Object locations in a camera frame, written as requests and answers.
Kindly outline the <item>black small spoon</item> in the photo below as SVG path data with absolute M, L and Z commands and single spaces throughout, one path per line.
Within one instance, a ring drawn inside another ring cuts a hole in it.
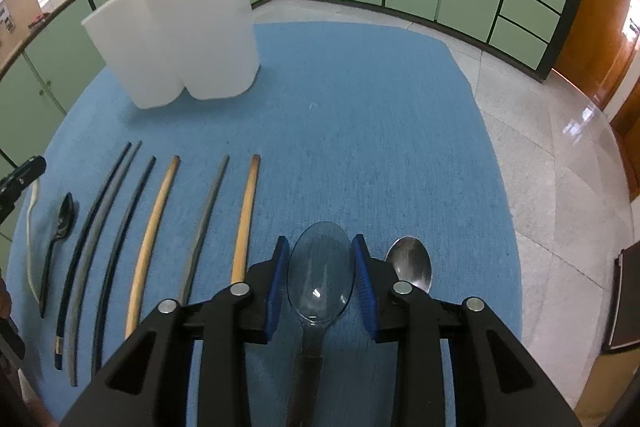
M 44 258 L 39 293 L 39 315 L 42 319 L 47 310 L 54 247 L 58 242 L 62 242 L 70 236 L 70 233 L 73 231 L 76 216 L 77 211 L 74 196 L 72 193 L 67 192 L 61 202 L 60 210 L 58 210 L 58 222 L 56 222 L 56 228 L 50 240 L 46 257 Z

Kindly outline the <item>metal spoon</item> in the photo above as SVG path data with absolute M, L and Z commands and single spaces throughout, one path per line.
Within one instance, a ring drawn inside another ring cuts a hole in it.
M 429 293 L 433 282 L 431 258 L 426 247 L 414 236 L 401 236 L 390 246 L 385 261 L 394 268 L 398 280 L 411 283 Z

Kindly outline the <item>light wooden chopstick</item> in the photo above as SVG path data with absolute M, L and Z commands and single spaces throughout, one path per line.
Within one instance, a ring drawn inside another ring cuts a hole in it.
M 149 272 L 152 252 L 157 236 L 160 220 L 162 220 L 166 202 L 180 166 L 180 157 L 175 155 L 165 172 L 160 189 L 157 192 L 152 212 L 143 235 L 140 251 L 134 268 L 134 278 L 130 288 L 129 303 L 126 315 L 125 338 L 128 338 L 138 327 L 142 307 L 146 276 Z

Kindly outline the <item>brown wooden chopstick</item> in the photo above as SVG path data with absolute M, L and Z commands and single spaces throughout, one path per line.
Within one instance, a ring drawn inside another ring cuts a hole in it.
M 260 166 L 260 156 L 255 154 L 250 162 L 246 187 L 243 195 L 243 202 L 240 213 L 238 233 L 236 233 L 231 283 L 241 283 L 245 279 L 246 265 L 248 258 L 248 245 L 250 245 L 250 226 L 254 209 L 254 200 L 257 190 L 258 173 Z

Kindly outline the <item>dark grey chopstick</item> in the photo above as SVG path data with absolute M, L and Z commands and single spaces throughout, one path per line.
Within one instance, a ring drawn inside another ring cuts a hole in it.
M 198 259 L 206 239 L 206 234 L 209 226 L 210 216 L 212 215 L 213 207 L 216 202 L 216 198 L 221 186 L 221 182 L 224 179 L 224 174 L 228 166 L 230 156 L 224 155 L 219 165 L 218 171 L 210 187 L 206 202 L 201 214 L 201 219 L 198 221 L 198 227 L 196 228 L 194 241 L 190 250 L 189 256 L 186 258 L 186 266 L 184 267 L 183 280 L 179 293 L 178 301 L 185 306 L 190 299 L 193 280 L 195 277 L 196 269 L 198 269 Z

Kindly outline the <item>wooden chair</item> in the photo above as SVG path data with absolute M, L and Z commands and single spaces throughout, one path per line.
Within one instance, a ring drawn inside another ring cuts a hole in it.
M 584 426 L 639 424 L 639 245 L 614 261 L 608 321 L 596 361 L 575 407 Z

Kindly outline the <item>red cloth on counter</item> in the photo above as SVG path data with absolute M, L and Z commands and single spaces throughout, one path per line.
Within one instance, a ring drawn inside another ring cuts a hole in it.
M 34 30 L 35 28 L 39 27 L 40 25 L 42 25 L 47 18 L 50 16 L 49 12 L 44 12 L 40 15 L 38 15 L 37 17 L 35 17 L 28 25 L 28 28 L 30 30 Z

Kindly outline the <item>cardboard box with printed picture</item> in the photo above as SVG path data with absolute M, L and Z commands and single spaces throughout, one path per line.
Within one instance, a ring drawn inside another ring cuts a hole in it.
M 41 14 L 38 0 L 1 0 L 1 64 L 30 35 L 29 25 Z

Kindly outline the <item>white two-compartment utensil holder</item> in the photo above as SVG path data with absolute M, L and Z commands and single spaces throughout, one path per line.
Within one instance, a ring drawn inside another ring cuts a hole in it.
M 141 109 L 234 98 L 260 66 L 250 0 L 108 0 L 82 26 Z

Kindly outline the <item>blue table mat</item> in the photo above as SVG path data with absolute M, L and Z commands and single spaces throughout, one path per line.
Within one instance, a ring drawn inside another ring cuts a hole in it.
M 100 72 L 47 147 L 32 212 L 32 269 L 40 271 L 67 192 L 87 212 L 126 145 L 142 142 L 115 198 L 89 272 L 78 332 L 78 386 L 54 366 L 58 306 L 75 244 L 55 248 L 43 319 L 25 281 L 26 210 L 17 210 L 6 283 L 26 345 L 27 379 L 55 418 L 90 381 L 93 326 L 104 272 L 128 202 L 139 204 L 122 246 L 103 348 L 122 344 L 134 267 L 160 184 L 181 159 L 160 220 L 142 309 L 179 294 L 206 197 L 230 159 L 209 222 L 191 298 L 230 281 L 250 161 L 260 168 L 250 262 L 279 236 L 295 241 L 318 221 L 362 234 L 383 257 L 395 239 L 419 237 L 436 298 L 482 298 L 514 333 L 522 329 L 521 270 L 506 190 L 472 87 L 445 43 L 400 28 L 345 23 L 260 24 L 260 69 L 246 92 L 198 101 L 183 94 L 140 109 L 109 70 Z

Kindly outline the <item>wooden door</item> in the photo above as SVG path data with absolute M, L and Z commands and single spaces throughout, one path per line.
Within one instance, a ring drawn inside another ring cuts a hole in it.
M 612 121 L 626 174 L 629 199 L 639 196 L 640 183 L 640 86 L 636 81 L 627 100 Z
M 613 98 L 636 50 L 623 33 L 630 0 L 582 0 L 554 69 L 599 108 Z

